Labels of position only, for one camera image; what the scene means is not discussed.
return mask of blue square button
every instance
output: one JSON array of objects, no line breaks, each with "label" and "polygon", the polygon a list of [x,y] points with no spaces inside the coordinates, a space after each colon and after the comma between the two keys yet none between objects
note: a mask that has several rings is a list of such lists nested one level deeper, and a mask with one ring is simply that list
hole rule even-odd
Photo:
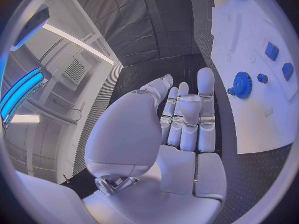
[{"label": "blue square button", "polygon": [[273,61],[276,61],[276,58],[278,56],[279,49],[277,46],[272,44],[271,42],[268,43],[268,46],[266,48],[265,54]]},{"label": "blue square button", "polygon": [[292,74],[294,73],[294,67],[291,63],[286,63],[283,66],[283,74],[287,81],[290,80]]}]

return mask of blue gear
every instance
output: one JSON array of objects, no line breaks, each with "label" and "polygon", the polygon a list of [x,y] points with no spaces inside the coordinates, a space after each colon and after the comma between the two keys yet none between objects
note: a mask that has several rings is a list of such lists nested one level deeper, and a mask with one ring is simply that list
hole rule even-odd
[{"label": "blue gear", "polygon": [[246,99],[252,90],[252,80],[248,73],[239,72],[234,80],[234,92],[240,99]]}]

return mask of air vent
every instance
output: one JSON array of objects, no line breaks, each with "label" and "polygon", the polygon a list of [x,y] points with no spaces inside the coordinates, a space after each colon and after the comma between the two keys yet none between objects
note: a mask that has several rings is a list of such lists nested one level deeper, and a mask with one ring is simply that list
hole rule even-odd
[{"label": "air vent", "polygon": [[79,61],[74,60],[69,67],[65,69],[63,74],[78,85],[87,71],[88,70]]}]

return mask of blue light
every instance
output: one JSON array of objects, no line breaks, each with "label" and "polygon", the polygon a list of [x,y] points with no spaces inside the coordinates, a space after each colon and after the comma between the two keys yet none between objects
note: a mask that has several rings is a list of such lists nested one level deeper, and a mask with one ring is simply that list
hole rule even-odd
[{"label": "blue light", "polygon": [[41,81],[43,79],[43,74],[38,73],[34,77],[32,77],[30,80],[28,80],[26,83],[24,83],[7,101],[7,103],[4,105],[3,109],[1,110],[1,116],[3,119],[5,119],[8,115],[8,113],[12,110],[12,108],[15,106],[15,104],[18,102],[19,99],[22,98],[36,83]]},{"label": "blue light", "polygon": [[3,99],[0,102],[0,110],[3,108],[5,103],[9,100],[9,98],[12,96],[12,94],[20,87],[22,86],[27,80],[29,80],[31,77],[36,75],[39,72],[39,68],[31,71],[27,75],[25,75],[22,79],[20,79],[14,86],[11,87],[11,89],[6,93],[6,95],[3,97]]}]

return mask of vent grille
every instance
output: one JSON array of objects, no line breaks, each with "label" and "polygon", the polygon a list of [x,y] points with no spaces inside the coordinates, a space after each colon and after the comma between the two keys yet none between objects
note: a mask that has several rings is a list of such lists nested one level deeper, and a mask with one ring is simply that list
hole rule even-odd
[{"label": "vent grille", "polygon": [[85,162],[84,162],[84,154],[85,154],[85,146],[87,139],[91,133],[91,130],[93,129],[94,125],[98,121],[99,117],[102,115],[102,113],[106,110],[114,86],[116,84],[116,81],[118,79],[118,76],[120,75],[120,72],[122,70],[123,66],[120,63],[120,61],[116,62],[114,64],[114,67],[112,68],[111,72],[109,73],[108,77],[106,78],[105,82],[103,83],[90,111],[87,116],[86,122],[84,124],[76,155],[75,155],[75,161],[73,166],[73,176],[77,173],[81,172],[83,169],[86,168]]},{"label": "vent grille", "polygon": [[87,69],[77,60],[74,60],[64,71],[64,75],[77,85],[81,82],[86,73]]}]

